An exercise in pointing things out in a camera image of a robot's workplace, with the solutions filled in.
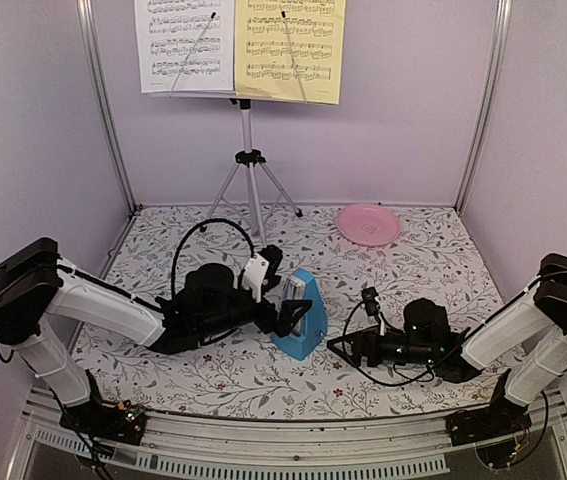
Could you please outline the white sheet music page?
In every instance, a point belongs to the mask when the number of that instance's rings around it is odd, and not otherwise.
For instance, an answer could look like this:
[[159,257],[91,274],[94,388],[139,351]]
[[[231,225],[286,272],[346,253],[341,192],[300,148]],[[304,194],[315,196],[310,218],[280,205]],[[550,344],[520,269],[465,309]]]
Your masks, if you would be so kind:
[[141,92],[232,92],[235,3],[134,3]]

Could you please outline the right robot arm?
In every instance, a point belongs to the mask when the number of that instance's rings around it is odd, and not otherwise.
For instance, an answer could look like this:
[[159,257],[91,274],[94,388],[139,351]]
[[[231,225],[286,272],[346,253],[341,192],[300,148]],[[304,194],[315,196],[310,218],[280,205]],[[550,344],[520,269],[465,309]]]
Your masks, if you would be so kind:
[[328,341],[328,349],[355,369],[386,361],[425,366],[428,373],[453,384],[479,376],[496,359],[541,331],[546,336],[531,358],[506,372],[495,390],[498,397],[480,415],[480,427],[500,436],[515,424],[547,385],[567,372],[567,257],[546,255],[534,279],[476,328],[451,330],[447,311],[426,298],[408,303],[403,327],[388,327],[374,288],[359,303],[375,325],[345,330]]

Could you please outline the yellow sheet music page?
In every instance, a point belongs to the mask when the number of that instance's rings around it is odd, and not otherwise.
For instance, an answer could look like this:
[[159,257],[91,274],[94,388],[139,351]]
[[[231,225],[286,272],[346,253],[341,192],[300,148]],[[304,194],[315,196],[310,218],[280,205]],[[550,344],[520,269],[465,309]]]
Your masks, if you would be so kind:
[[240,97],[337,105],[346,3],[235,3],[234,84]]

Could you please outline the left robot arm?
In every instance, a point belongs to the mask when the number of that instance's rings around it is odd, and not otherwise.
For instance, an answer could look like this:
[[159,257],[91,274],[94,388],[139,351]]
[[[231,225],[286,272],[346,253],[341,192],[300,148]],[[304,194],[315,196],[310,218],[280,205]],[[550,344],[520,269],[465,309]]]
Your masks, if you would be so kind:
[[55,240],[42,237],[0,263],[0,345],[17,352],[89,433],[101,434],[111,426],[111,412],[98,401],[87,371],[52,332],[49,318],[92,324],[163,355],[197,349],[248,323],[284,337],[314,303],[266,299],[280,281],[281,259],[281,250],[269,245],[240,274],[207,263],[186,274],[179,292],[148,302],[79,270],[59,254]]

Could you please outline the white perforated music stand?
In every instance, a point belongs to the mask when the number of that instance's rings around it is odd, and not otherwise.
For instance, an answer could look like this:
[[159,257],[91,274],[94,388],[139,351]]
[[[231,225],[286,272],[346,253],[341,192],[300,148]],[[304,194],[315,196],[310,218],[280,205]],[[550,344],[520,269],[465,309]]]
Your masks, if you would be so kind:
[[257,173],[263,171],[267,177],[270,179],[272,184],[278,191],[278,198],[285,201],[287,205],[293,210],[295,214],[299,214],[301,211],[299,207],[292,201],[290,195],[285,191],[284,187],[275,177],[271,169],[266,163],[265,158],[262,153],[254,148],[252,143],[252,129],[251,129],[251,106],[255,100],[266,100],[266,99],[256,99],[249,97],[240,97],[234,90],[232,92],[204,92],[204,93],[193,93],[193,92],[181,92],[175,94],[166,93],[153,93],[153,95],[166,95],[168,97],[172,96],[194,96],[194,97],[208,97],[211,98],[215,95],[228,98],[232,104],[239,108],[241,114],[242,123],[242,134],[243,134],[243,149],[235,157],[235,164],[232,167],[230,173],[226,177],[222,188],[220,189],[214,202],[220,204],[225,200],[225,194],[227,188],[231,184],[232,180],[236,176],[240,168],[246,170],[246,183],[248,192],[248,201],[251,214],[251,228],[253,232],[258,234],[263,234],[264,230],[264,219],[260,208],[260,198],[257,187]]

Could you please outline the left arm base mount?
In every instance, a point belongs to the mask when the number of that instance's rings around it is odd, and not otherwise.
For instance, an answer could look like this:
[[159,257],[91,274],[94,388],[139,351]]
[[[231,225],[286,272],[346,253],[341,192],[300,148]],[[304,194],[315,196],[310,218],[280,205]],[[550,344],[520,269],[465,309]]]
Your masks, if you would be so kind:
[[116,405],[89,400],[75,407],[64,406],[60,419],[60,426],[68,430],[134,446],[141,444],[146,423],[145,408],[129,400]]

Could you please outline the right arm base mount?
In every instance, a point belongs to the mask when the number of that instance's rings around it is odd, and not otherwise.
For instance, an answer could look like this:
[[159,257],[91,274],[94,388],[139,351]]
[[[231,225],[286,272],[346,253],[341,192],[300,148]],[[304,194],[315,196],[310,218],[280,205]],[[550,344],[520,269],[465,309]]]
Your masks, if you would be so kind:
[[492,442],[475,449],[479,461],[491,469],[510,467],[521,450],[515,433],[527,437],[532,422],[526,407],[506,400],[491,401],[487,407],[459,410],[445,418],[446,432],[453,446],[476,444],[509,435],[508,440]]

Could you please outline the blue metronome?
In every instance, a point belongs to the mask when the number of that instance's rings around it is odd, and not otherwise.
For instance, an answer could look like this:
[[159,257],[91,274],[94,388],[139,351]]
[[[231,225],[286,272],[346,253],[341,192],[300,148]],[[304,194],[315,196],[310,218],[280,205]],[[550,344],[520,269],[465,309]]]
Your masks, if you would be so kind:
[[318,283],[307,270],[296,269],[284,282],[279,302],[306,299],[313,302],[310,311],[299,321],[288,336],[270,335],[277,348],[295,360],[306,359],[328,333],[327,313]]

